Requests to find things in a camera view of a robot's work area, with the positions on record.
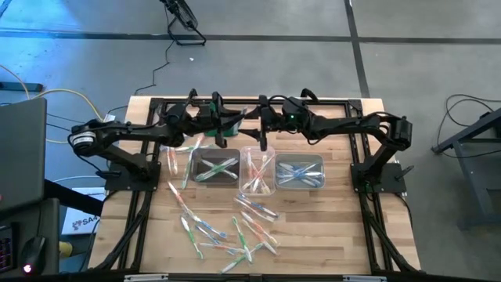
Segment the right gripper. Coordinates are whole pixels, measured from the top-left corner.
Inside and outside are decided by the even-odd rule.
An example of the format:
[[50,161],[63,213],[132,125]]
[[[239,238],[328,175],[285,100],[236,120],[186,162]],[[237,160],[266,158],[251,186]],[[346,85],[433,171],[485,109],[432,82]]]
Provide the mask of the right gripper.
[[[246,118],[259,118],[261,111],[269,106],[267,96],[259,96],[257,106],[250,112],[246,113]],[[280,115],[275,117],[269,125],[270,131],[288,132],[290,134],[309,134],[311,131],[311,117],[309,115]],[[259,143],[261,151],[266,151],[268,141],[265,128],[245,129],[240,128],[239,133],[250,136]]]

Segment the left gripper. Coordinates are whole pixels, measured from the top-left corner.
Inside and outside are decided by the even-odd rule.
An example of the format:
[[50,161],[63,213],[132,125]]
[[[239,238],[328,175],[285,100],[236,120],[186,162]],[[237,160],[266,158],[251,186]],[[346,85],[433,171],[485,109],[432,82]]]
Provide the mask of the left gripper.
[[[211,104],[218,118],[234,118],[244,115],[244,110],[230,110],[226,108],[224,106],[224,99],[218,92],[212,92]],[[175,132],[188,136],[214,130],[213,112],[208,104],[197,105],[196,107],[199,110],[195,116],[192,116],[188,112],[188,105],[188,103],[176,103],[168,108],[162,114],[164,123],[169,125]],[[214,135],[215,144],[220,148],[226,148],[228,146],[227,139],[237,136],[239,128],[240,125],[236,123],[228,129],[217,129]]]

